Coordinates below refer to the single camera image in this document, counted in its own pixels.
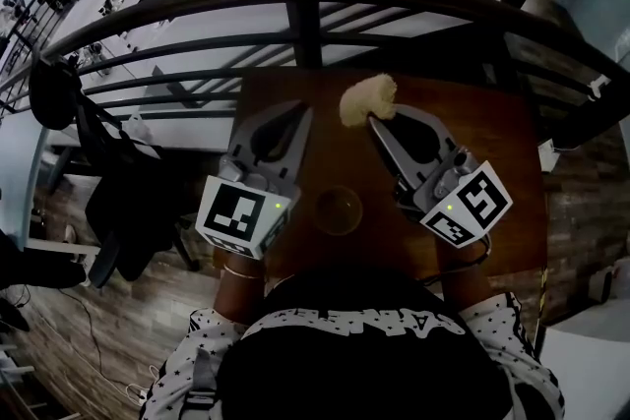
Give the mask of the white curved counter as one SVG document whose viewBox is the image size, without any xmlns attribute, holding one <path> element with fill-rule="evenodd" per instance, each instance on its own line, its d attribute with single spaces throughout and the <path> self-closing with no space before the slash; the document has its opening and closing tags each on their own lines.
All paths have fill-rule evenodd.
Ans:
<svg viewBox="0 0 630 420">
<path fill-rule="evenodd" d="M 565 420 L 630 420 L 630 299 L 546 328 L 540 360 L 559 381 Z"/>
</svg>

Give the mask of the white plastic jug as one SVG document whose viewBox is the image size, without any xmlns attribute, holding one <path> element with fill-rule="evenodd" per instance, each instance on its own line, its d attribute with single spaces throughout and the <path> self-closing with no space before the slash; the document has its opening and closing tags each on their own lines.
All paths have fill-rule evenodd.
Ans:
<svg viewBox="0 0 630 420">
<path fill-rule="evenodd" d="M 630 300 L 630 257 L 621 258 L 612 266 L 592 274 L 588 298 L 600 304 L 609 299 Z"/>
</svg>

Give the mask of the beige sponge ball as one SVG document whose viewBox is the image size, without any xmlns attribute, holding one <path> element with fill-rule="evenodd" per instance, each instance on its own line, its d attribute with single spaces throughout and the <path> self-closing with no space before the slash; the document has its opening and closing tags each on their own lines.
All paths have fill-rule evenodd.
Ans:
<svg viewBox="0 0 630 420">
<path fill-rule="evenodd" d="M 370 114 L 381 120 L 392 119 L 396 114 L 397 88 L 396 82 L 387 74 L 365 79 L 348 88 L 339 105 L 342 124 L 348 128 L 365 126 Z"/>
</svg>

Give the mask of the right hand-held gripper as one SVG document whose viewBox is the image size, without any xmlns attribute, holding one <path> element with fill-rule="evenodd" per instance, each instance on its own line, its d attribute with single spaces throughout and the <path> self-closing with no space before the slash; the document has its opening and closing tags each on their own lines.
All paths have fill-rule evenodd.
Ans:
<svg viewBox="0 0 630 420">
<path fill-rule="evenodd" d="M 397 207 L 456 248 L 485 237 L 513 205 L 491 164 L 459 146 L 437 116 L 395 106 L 392 119 L 370 115 L 368 126 L 387 169 L 410 189 Z"/>
</svg>

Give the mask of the white plastic bag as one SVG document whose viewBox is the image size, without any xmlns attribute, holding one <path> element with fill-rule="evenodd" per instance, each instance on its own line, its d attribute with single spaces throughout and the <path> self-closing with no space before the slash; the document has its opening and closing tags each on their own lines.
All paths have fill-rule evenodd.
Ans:
<svg viewBox="0 0 630 420">
<path fill-rule="evenodd" d="M 152 132 L 138 112 L 132 114 L 122 123 L 122 130 L 137 150 L 149 157 L 160 159 L 158 151 L 153 147 Z"/>
</svg>

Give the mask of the white plastic clamp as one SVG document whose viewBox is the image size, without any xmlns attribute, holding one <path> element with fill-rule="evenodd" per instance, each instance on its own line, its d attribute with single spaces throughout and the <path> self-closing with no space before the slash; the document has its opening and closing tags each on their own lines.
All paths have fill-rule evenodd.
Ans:
<svg viewBox="0 0 630 420">
<path fill-rule="evenodd" d="M 610 83 L 610 79 L 605 75 L 600 75 L 589 83 L 589 100 L 597 101 L 601 98 L 602 90 Z"/>
</svg>

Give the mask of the white desk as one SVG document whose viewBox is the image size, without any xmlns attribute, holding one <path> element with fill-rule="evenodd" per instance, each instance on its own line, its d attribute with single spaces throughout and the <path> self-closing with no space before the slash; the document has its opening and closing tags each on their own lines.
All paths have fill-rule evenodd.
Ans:
<svg viewBox="0 0 630 420">
<path fill-rule="evenodd" d="M 99 248 L 30 237 L 35 183 L 48 132 L 31 112 L 0 119 L 0 230 L 24 251 L 96 256 Z"/>
</svg>

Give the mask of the person's left forearm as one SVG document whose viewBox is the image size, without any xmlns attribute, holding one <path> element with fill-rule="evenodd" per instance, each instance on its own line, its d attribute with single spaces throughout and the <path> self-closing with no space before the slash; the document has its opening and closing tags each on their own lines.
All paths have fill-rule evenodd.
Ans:
<svg viewBox="0 0 630 420">
<path fill-rule="evenodd" d="M 231 254 L 224 266 L 241 271 L 260 270 L 266 276 L 262 261 Z M 244 326 L 250 326 L 258 317 L 265 295 L 266 279 L 246 279 L 223 270 L 213 309 L 224 318 Z"/>
</svg>

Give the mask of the yellow black hazard tape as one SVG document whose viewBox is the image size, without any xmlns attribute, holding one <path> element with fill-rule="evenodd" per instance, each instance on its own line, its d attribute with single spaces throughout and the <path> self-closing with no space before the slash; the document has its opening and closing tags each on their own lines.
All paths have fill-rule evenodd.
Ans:
<svg viewBox="0 0 630 420">
<path fill-rule="evenodd" d="M 545 306 L 545 296 L 546 296 L 546 286 L 548 279 L 548 268 L 547 266 L 543 267 L 540 272 L 540 289 L 539 289 L 539 300 L 538 300 L 538 308 L 537 308 L 537 317 L 536 317 L 536 325 L 535 325 L 535 338 L 537 337 L 538 330 L 541 323 L 541 318 L 544 311 Z"/>
</svg>

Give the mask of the brown wooden table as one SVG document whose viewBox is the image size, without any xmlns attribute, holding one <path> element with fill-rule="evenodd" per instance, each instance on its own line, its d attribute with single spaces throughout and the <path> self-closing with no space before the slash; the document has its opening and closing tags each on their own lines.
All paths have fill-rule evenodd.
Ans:
<svg viewBox="0 0 630 420">
<path fill-rule="evenodd" d="M 437 273 L 434 237 L 396 207 L 395 180 L 364 128 L 349 129 L 339 116 L 344 91 L 366 78 L 363 71 L 288 67 L 245 76 L 237 120 L 289 100 L 314 112 L 299 171 L 301 196 L 288 225 L 266 255 L 267 272 L 286 277 L 321 266 L 357 264 L 401 270 L 415 278 Z M 514 94 L 398 75 L 396 100 L 437 116 L 454 140 L 491 163 L 512 206 L 491 229 L 492 250 L 483 263 L 492 275 L 532 270 L 547 259 L 547 215 L 536 133 L 524 100 Z M 336 186 L 353 190 L 363 216 L 350 234 L 319 230 L 317 197 Z"/>
</svg>

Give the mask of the person's right forearm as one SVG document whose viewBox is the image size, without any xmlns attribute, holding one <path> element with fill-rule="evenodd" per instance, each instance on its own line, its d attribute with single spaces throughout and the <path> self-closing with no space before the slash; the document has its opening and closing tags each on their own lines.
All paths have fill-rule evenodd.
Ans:
<svg viewBox="0 0 630 420">
<path fill-rule="evenodd" d="M 444 300 L 449 306 L 461 312 L 492 296 L 490 283 L 480 265 L 472 265 L 480 256 L 480 245 L 457 249 L 436 238 L 435 250 Z"/>
</svg>

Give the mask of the white power socket box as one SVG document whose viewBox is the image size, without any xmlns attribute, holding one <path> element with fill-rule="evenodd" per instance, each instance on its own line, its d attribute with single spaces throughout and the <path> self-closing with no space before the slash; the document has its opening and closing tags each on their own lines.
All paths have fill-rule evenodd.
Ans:
<svg viewBox="0 0 630 420">
<path fill-rule="evenodd" d="M 561 150 L 557 149 L 551 139 L 545 141 L 537 147 L 540 169 L 542 173 L 551 173 L 561 155 Z"/>
</svg>

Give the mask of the brown wooden chair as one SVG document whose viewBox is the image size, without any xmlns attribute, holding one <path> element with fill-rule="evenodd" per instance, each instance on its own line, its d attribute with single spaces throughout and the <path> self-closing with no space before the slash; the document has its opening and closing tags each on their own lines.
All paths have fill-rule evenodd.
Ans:
<svg viewBox="0 0 630 420">
<path fill-rule="evenodd" d="M 380 25 L 424 13 L 447 16 L 521 36 L 601 73 L 609 80 L 601 95 L 592 95 L 552 129 L 551 137 L 562 149 L 577 147 L 608 129 L 612 123 L 630 116 L 630 72 L 570 32 L 498 0 L 147 0 L 76 30 L 47 46 L 41 55 L 44 58 L 65 57 L 93 42 L 157 22 L 225 9 L 272 4 L 284 5 L 287 28 L 170 43 L 115 57 L 104 65 L 112 68 L 190 52 L 278 45 L 283 50 L 292 50 L 297 67 L 313 70 L 323 67 L 322 49 L 328 45 L 410 49 L 416 43 L 412 37 L 364 31 L 336 32 L 321 24 L 322 19 L 361 4 L 363 11 L 354 14 L 357 20 L 386 10 L 391 10 L 393 14 L 390 18 L 379 20 Z"/>
</svg>

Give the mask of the person's black white shirt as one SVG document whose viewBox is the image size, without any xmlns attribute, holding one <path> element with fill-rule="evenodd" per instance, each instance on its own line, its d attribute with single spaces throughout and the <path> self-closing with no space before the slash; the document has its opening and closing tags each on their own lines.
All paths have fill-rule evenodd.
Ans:
<svg viewBox="0 0 630 420">
<path fill-rule="evenodd" d="M 505 292 L 457 312 L 395 271 L 297 274 L 250 326 L 194 311 L 139 420 L 563 420 L 520 311 Z"/>
</svg>

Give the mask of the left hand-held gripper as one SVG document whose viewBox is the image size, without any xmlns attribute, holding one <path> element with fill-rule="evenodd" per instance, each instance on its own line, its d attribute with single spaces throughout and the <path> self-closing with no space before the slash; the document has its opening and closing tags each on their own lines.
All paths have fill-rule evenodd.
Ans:
<svg viewBox="0 0 630 420">
<path fill-rule="evenodd" d="M 219 174 L 208 176 L 195 229 L 211 245 L 262 260 L 288 224 L 301 191 L 296 185 L 313 108 L 290 100 L 246 118 Z M 236 159 L 250 160 L 249 167 Z"/>
</svg>

